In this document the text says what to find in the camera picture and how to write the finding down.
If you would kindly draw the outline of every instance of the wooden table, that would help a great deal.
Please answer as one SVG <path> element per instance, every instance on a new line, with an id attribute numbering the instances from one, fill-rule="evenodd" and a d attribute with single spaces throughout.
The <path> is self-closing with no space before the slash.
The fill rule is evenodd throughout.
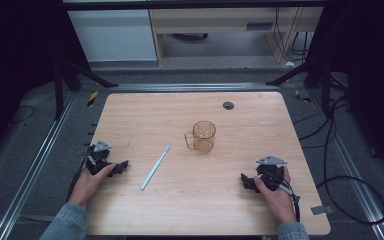
<path id="1" fill-rule="evenodd" d="M 223 103 L 234 103 L 232 110 Z M 217 128 L 214 148 L 201 154 L 184 133 L 200 120 Z M 268 155 L 288 161 L 301 196 L 301 222 L 325 235 L 325 214 L 281 94 L 276 92 L 133 93 L 108 97 L 93 142 L 111 144 L 110 162 L 129 160 L 89 201 L 92 235 L 272 235 L 277 223 L 260 194 L 243 188 L 240 173 L 256 174 Z M 165 146 L 171 150 L 145 190 L 140 186 Z"/>

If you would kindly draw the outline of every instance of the mug handle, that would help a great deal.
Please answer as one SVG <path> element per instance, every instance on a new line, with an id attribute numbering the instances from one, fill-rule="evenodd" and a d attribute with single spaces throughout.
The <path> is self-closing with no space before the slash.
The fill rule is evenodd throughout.
<path id="1" fill-rule="evenodd" d="M 188 133 L 185 133 L 185 141 L 186 141 L 186 145 L 188 146 L 189 149 L 192 149 L 192 150 L 195 150 L 195 146 L 194 144 L 190 144 L 188 142 L 188 138 L 193 138 L 195 139 L 195 137 L 193 136 L 193 133 L 192 132 L 188 132 Z"/>

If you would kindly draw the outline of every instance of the gray floor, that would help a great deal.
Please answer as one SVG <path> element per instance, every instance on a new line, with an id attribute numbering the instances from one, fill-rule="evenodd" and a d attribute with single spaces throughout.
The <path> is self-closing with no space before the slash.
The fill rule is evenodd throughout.
<path id="1" fill-rule="evenodd" d="M 237 41 L 241 37 L 242 41 L 249 41 L 252 47 L 249 48 L 246 44 L 238 47 Z M 212 41 L 224 41 L 220 45 L 223 47 L 217 49 L 219 45 Z M 230 49 L 226 47 L 229 41 L 230 46 L 232 48 L 236 46 L 237 49 L 222 52 L 223 49 Z M 294 124 L 297 135 L 302 137 L 313 132 L 323 123 L 323 115 L 318 114 L 320 109 L 317 104 L 320 89 L 305 89 L 302 85 L 305 74 L 292 78 L 290 82 L 280 87 L 266 87 L 264 82 L 276 79 L 290 67 L 275 64 L 269 56 L 264 41 L 264 38 L 258 34 L 246 36 L 210 34 L 209 38 L 202 42 L 191 39 L 185 41 L 173 36 L 167 40 L 166 58 L 161 68 L 95 71 L 104 79 L 119 83 L 121 87 L 118 90 L 104 89 L 89 79 L 81 77 L 83 85 L 79 92 L 65 92 L 66 99 L 73 97 L 72 107 L 23 204 L 21 216 L 52 216 L 65 202 L 71 177 L 80 164 L 80 154 L 84 151 L 85 144 L 89 144 L 92 139 L 90 133 L 93 133 L 95 128 L 92 124 L 98 122 L 106 96 L 113 92 L 134 91 L 135 88 L 136 91 L 143 91 L 145 88 L 137 87 L 152 88 L 155 87 L 153 84 L 180 86 L 179 84 L 202 85 L 203 83 L 247 88 L 245 90 L 248 91 L 279 91 L 285 99 L 292 121 L 314 115 Z M 250 64 L 247 64 L 244 59 L 250 61 Z M 312 102 L 304 102 L 297 98 L 294 89 L 299 89 L 301 96 L 311 98 Z M 98 97 L 92 107 L 87 107 L 90 94 L 95 90 L 99 90 Z M 332 94 L 333 98 L 337 99 L 343 93 L 332 90 Z M 54 124 L 53 85 L 47 84 L 31 90 L 24 96 L 20 105 L 30 107 L 20 108 L 13 121 L 17 122 L 25 118 L 26 120 L 11 124 L 0 142 L 0 219 L 17 194 L 24 177 L 41 150 L 42 142 Z M 344 149 L 339 151 L 343 144 L 346 155 L 351 157 L 352 164 L 355 165 L 361 178 L 372 184 L 384 199 L 384 159 L 371 157 L 370 144 L 366 141 L 353 114 L 347 112 L 346 106 L 336 111 L 335 124 L 337 133 L 335 140 L 329 144 L 327 152 L 328 176 L 344 175 L 349 172 L 349 166 L 344 164 L 346 163 Z M 319 134 L 301 141 L 316 184 L 323 180 L 323 148 L 308 147 L 322 145 L 326 134 L 327 127 Z M 332 197 L 341 206 L 359 218 L 365 219 L 367 209 L 364 208 L 364 201 L 357 197 L 358 187 L 348 181 L 334 182 L 329 186 Z M 319 189 L 319 193 L 323 204 L 331 206 L 332 201 L 323 187 Z M 335 211 L 328 215 L 332 227 L 331 233 L 327 236 L 313 236 L 312 239 L 384 239 L 376 235 L 374 231 L 376 227 L 357 223 L 336 207 L 333 208 Z M 47 224 L 20 218 L 9 234 L 9 239 L 38 239 Z M 87 238 L 116 239 L 116 237 L 97 236 Z"/>

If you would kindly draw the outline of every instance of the person's left hand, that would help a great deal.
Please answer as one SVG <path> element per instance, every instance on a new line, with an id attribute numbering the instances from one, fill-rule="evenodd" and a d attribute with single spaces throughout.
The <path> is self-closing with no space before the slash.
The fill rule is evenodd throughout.
<path id="1" fill-rule="evenodd" d="M 92 175 L 87 169 L 84 169 L 79 176 L 79 179 L 74 185 L 73 192 L 71 193 L 68 203 L 74 203 L 83 207 L 87 201 L 93 196 L 99 184 L 107 177 L 115 164 L 105 166 L 97 174 Z"/>

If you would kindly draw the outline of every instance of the denim sleeve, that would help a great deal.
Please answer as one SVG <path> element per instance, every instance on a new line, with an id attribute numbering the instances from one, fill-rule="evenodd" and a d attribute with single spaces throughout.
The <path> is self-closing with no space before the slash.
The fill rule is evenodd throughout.
<path id="1" fill-rule="evenodd" d="M 66 203 L 40 239 L 84 239 L 88 225 L 89 218 L 86 210 L 77 204 Z"/>
<path id="2" fill-rule="evenodd" d="M 304 228 L 304 225 L 299 222 L 282 223 L 278 228 L 278 237 L 280 240 L 310 239 L 308 237 L 307 231 Z"/>

